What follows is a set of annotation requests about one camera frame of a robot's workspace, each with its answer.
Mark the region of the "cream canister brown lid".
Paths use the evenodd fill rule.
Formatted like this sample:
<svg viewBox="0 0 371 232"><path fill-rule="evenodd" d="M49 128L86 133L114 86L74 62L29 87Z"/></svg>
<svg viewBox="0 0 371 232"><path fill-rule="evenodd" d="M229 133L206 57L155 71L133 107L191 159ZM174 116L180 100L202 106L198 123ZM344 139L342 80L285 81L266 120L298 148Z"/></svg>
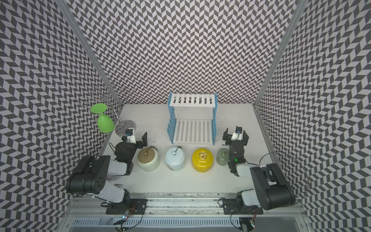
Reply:
<svg viewBox="0 0 371 232"><path fill-rule="evenodd" d="M153 146L142 149L138 153L137 163L145 172L155 171L160 165L158 150Z"/></svg>

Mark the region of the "green tea canister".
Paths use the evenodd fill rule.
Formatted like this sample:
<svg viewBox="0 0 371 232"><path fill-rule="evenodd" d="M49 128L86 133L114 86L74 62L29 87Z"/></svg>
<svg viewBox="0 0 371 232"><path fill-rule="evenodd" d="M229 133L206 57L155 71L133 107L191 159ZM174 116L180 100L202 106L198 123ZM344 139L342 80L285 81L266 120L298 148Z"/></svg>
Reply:
<svg viewBox="0 0 371 232"><path fill-rule="evenodd" d="M217 153L217 163L221 166L225 166L228 164L230 158L230 151L228 149L222 148Z"/></svg>

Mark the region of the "yellow tea canister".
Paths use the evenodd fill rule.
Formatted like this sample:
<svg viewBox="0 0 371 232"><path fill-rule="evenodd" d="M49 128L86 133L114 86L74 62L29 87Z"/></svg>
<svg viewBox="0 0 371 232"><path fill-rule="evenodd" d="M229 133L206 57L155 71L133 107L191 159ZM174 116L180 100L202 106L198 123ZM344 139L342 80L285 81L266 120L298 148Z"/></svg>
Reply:
<svg viewBox="0 0 371 232"><path fill-rule="evenodd" d="M210 171L213 162L213 154L205 148L197 149L192 155L192 166L198 172L204 173Z"/></svg>

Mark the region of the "light blue tea canister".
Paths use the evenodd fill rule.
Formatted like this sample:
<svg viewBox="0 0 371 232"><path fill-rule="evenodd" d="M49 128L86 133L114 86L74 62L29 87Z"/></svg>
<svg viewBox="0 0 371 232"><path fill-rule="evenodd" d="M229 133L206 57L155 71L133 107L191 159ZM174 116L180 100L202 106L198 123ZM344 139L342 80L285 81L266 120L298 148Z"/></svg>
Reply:
<svg viewBox="0 0 371 232"><path fill-rule="evenodd" d="M172 171L180 171L185 166L185 152L180 146L170 148L165 154L165 163Z"/></svg>

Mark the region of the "blue white slatted shelf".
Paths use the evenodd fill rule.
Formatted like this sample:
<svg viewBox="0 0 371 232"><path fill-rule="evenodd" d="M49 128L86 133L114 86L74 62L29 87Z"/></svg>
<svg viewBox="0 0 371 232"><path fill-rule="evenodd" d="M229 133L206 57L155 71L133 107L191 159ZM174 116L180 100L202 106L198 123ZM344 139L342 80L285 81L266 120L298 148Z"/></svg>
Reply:
<svg viewBox="0 0 371 232"><path fill-rule="evenodd" d="M214 145L218 95L169 93L167 133L172 144Z"/></svg>

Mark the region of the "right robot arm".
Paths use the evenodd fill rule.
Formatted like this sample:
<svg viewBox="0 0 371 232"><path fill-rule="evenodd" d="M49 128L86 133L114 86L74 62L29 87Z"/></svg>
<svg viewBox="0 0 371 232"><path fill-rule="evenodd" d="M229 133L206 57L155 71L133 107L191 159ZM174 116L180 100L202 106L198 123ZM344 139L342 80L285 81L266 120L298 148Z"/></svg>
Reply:
<svg viewBox="0 0 371 232"><path fill-rule="evenodd" d="M266 165L251 164L244 157L244 147L249 136L237 126L232 134L225 130L222 140L229 147L228 167L232 174L253 182L253 188L237 193L237 209L249 213L255 209L271 210L284 206L293 206L296 196L277 163Z"/></svg>

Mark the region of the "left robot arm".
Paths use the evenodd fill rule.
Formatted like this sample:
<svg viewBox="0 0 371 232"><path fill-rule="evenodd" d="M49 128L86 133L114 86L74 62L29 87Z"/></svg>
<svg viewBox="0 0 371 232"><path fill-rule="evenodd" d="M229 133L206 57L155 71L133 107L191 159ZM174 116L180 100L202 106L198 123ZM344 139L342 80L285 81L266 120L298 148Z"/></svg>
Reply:
<svg viewBox="0 0 371 232"><path fill-rule="evenodd" d="M84 156L66 182L67 193L91 195L111 204L130 206L129 191L107 182L107 177L129 176L137 149L146 146L148 146L147 133L144 133L141 141L136 141L133 130L127 129L122 142L115 147L117 159L112 160L109 155Z"/></svg>

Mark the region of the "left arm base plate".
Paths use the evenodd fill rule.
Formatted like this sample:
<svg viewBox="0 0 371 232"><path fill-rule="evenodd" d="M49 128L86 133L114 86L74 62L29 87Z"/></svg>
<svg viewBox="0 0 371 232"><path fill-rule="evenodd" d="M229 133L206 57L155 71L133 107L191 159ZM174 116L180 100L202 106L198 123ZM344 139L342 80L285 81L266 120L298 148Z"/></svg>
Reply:
<svg viewBox="0 0 371 232"><path fill-rule="evenodd" d="M147 207L147 199L131 199L129 203L108 204L106 208L107 215L124 215L127 211L132 215L144 215Z"/></svg>

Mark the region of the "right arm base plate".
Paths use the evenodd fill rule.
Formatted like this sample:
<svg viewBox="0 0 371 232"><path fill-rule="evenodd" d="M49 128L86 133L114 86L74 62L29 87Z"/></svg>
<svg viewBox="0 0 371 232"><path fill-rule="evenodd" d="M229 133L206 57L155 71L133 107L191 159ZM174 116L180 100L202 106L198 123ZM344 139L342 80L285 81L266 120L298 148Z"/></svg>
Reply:
<svg viewBox="0 0 371 232"><path fill-rule="evenodd" d="M241 200L237 200L236 198L220 198L217 202L223 208L225 215L262 215L264 213L262 208L258 206L246 206Z"/></svg>

